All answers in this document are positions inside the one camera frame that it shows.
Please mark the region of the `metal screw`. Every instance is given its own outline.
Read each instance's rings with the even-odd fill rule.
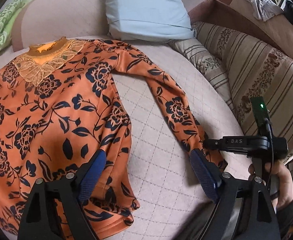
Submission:
[[[231,174],[228,173],[228,172],[226,172],[226,171],[222,173],[222,176],[223,176],[224,178],[226,178],[226,179],[230,179],[230,178],[231,178]]]
[[[255,177],[254,180],[257,183],[261,183],[262,182],[262,179],[260,177]]]
[[[73,179],[73,178],[74,178],[74,173],[73,173],[73,172],[69,172],[69,173],[66,175],[66,178],[67,178],[67,179]]]
[[[42,179],[42,178],[38,178],[38,179],[35,181],[36,184],[41,184],[42,182],[43,182],[43,179]]]

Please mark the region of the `green pillow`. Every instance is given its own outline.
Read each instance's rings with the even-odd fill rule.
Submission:
[[[27,0],[14,0],[0,12],[0,51],[10,44],[13,23],[26,4]]]

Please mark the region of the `light blue pillow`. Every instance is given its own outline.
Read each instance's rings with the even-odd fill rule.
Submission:
[[[110,34],[119,40],[168,42],[195,37],[181,0],[105,0]]]

